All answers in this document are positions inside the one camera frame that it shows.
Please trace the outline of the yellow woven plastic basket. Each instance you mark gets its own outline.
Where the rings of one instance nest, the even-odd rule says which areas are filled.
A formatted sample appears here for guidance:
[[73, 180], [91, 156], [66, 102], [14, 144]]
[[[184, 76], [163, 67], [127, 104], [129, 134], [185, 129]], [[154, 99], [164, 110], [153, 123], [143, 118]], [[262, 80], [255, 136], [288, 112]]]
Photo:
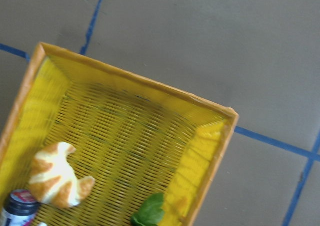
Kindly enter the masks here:
[[32, 157], [65, 141], [78, 177], [95, 178], [79, 206], [43, 205], [33, 225], [129, 225], [164, 193], [161, 225], [193, 225], [238, 114], [194, 94], [67, 49], [39, 43], [0, 138], [0, 197], [27, 188]]

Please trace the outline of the toy carrot with green leaves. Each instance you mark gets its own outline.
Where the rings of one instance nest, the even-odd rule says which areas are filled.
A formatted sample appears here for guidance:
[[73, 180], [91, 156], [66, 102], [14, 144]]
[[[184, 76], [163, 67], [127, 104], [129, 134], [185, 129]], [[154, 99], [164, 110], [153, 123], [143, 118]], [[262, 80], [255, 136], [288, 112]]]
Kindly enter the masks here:
[[143, 201], [138, 211], [130, 217], [131, 225], [158, 225], [165, 211], [162, 206], [164, 194], [154, 193]]

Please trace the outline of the small dark labelled jar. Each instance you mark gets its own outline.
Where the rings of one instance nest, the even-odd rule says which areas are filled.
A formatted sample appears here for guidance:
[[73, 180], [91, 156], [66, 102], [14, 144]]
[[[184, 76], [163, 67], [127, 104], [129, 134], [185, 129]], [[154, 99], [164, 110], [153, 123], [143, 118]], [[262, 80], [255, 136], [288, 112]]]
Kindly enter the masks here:
[[0, 211], [0, 224], [31, 225], [41, 203], [27, 189], [15, 189], [4, 200]]

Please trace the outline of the toy croissant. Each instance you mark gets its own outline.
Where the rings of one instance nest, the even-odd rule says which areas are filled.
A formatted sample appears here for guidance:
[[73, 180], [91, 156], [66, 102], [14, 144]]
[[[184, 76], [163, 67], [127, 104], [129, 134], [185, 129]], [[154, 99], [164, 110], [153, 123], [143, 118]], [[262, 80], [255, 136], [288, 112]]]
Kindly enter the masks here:
[[31, 195], [40, 203], [58, 208], [79, 205], [91, 193], [92, 176], [78, 179], [67, 157], [76, 148], [67, 142], [57, 142], [38, 151], [32, 159], [28, 181]]

